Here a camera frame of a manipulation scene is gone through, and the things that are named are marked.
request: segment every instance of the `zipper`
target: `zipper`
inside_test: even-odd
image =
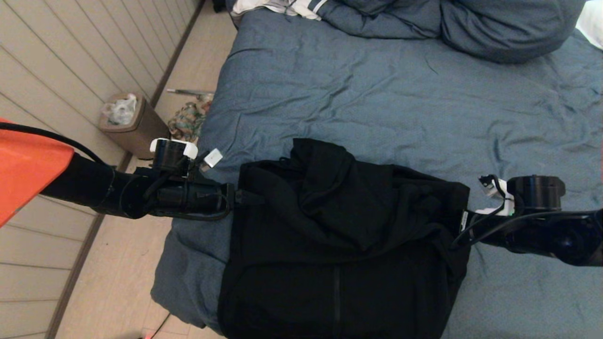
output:
[[[333,269],[334,289],[333,301],[335,302],[335,317],[333,322],[333,338],[338,339],[341,335],[341,268],[335,266]]]

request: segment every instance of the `white wall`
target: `white wall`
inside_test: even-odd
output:
[[[0,0],[0,117],[117,165],[125,152],[97,129],[99,108],[153,95],[199,2]],[[38,196],[0,229],[0,339],[44,337],[95,215]]]

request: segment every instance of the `floor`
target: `floor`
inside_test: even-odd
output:
[[[228,14],[214,13],[212,2],[206,1],[166,88],[214,91],[235,35]],[[190,99],[164,93],[156,111],[169,119]],[[128,170],[147,163],[133,159]],[[156,331],[168,312],[151,300],[150,289],[170,224],[170,218],[105,217],[69,300],[58,339],[137,339]],[[171,316],[155,338],[220,336]]]

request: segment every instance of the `blue comforter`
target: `blue comforter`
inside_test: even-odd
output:
[[[268,10],[243,17],[203,126],[208,173],[236,182],[242,163],[286,156],[293,138],[346,147],[470,186],[470,208],[497,206],[477,178],[541,174],[567,186],[563,209],[602,206],[603,54],[575,31],[560,49],[502,65],[440,39],[350,36]],[[174,220],[153,298],[219,331],[230,223]],[[585,338],[603,314],[601,269],[478,244],[444,338]]]

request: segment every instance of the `plastic bag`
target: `plastic bag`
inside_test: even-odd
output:
[[[105,114],[109,123],[113,125],[127,125],[132,122],[134,112],[136,111],[136,96],[128,94],[125,100],[117,100],[114,104],[107,103],[103,106],[102,112]]]

